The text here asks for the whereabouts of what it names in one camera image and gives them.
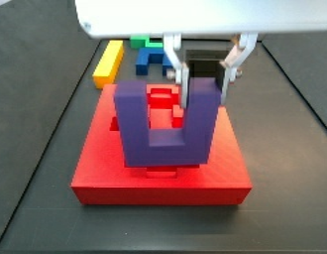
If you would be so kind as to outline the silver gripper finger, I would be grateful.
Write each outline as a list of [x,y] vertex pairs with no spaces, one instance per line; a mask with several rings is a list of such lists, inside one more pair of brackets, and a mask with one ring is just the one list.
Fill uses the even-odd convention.
[[166,71],[166,77],[173,79],[181,88],[180,105],[188,107],[188,92],[189,92],[189,68],[178,59],[176,51],[181,49],[181,35],[165,34],[162,36],[164,52],[170,61],[172,70]]
[[252,53],[256,45],[257,33],[241,33],[233,38],[233,47],[221,61],[224,67],[221,104],[225,104],[229,84],[236,80],[239,68]]

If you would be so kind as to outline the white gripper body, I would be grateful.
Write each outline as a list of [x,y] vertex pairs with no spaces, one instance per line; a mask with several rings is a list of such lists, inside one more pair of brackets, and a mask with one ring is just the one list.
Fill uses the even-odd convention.
[[327,0],[76,0],[94,38],[327,31]]

